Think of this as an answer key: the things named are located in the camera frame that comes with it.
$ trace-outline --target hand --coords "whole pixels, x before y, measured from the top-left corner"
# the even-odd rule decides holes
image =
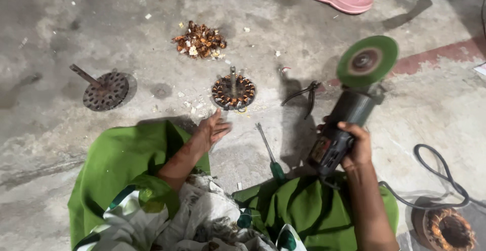
[[[227,135],[230,131],[231,124],[224,123],[223,119],[221,119],[221,110],[217,109],[212,116],[199,123],[192,139],[201,146],[200,148],[203,148],[205,152],[208,152],[214,143]]]
[[[318,130],[322,130],[325,125],[317,126]],[[341,161],[341,166],[345,171],[350,171],[363,164],[371,163],[371,141],[367,131],[358,126],[347,122],[339,122],[337,127],[343,131],[347,131],[354,136],[354,144],[351,151],[344,156]]]

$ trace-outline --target concrete floor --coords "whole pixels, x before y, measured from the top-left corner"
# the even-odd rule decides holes
[[[442,153],[472,197],[486,199],[485,188],[477,187],[486,178],[486,77],[472,70],[486,60],[484,47],[471,40],[482,32],[481,1],[375,0],[369,12],[349,16],[313,0],[0,0],[0,250],[69,248],[66,204],[89,145],[103,130],[164,117],[187,128],[214,110],[208,88],[229,66],[175,51],[170,39],[189,20],[218,27],[228,41],[227,60],[258,88],[245,114],[226,114],[233,132],[210,153],[212,174],[228,192],[238,182],[246,188],[271,178],[256,122],[290,176],[307,172],[301,165],[315,126],[339,96],[328,85],[337,61],[357,40],[383,34],[399,43],[400,57],[416,70],[385,80],[388,97],[367,124],[380,180],[411,201],[459,201],[413,157],[413,146],[423,142]],[[459,47],[459,41],[472,43]],[[449,44],[447,55],[434,52]],[[424,59],[423,53],[432,54]],[[121,108],[90,111],[81,101],[87,85],[69,70],[71,63],[95,76],[113,68],[131,74],[136,93]],[[283,66],[292,68],[285,77],[278,73]],[[313,119],[302,120],[305,97],[280,107],[312,80],[326,88]],[[204,106],[191,114],[184,101]],[[399,208],[398,232],[405,233],[412,228],[410,209]]]

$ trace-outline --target perforated metal disc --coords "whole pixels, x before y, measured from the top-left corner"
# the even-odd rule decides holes
[[[123,73],[103,74],[97,79],[101,87],[89,85],[83,104],[93,111],[107,111],[118,106],[128,93],[128,80]]]

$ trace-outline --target pliers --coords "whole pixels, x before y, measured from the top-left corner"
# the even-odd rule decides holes
[[[309,115],[311,115],[311,112],[314,109],[315,90],[317,90],[317,88],[319,88],[319,86],[321,86],[321,83],[317,82],[317,80],[314,80],[306,89],[303,89],[303,90],[301,90],[297,93],[294,93],[291,96],[289,96],[287,99],[285,99],[282,102],[281,106],[285,105],[285,103],[287,103],[290,99],[292,99],[292,98],[294,98],[298,95],[301,95],[302,93],[309,92],[309,106],[307,108],[307,114],[304,117],[304,120],[307,119],[307,117],[309,117]]]

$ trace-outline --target angle grinder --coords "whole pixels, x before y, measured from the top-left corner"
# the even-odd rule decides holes
[[[321,176],[331,174],[353,146],[354,137],[337,128],[345,121],[363,126],[375,105],[385,97],[381,80],[397,61],[398,44],[390,37],[374,36],[352,45],[339,61],[337,76],[343,93],[308,157]]]

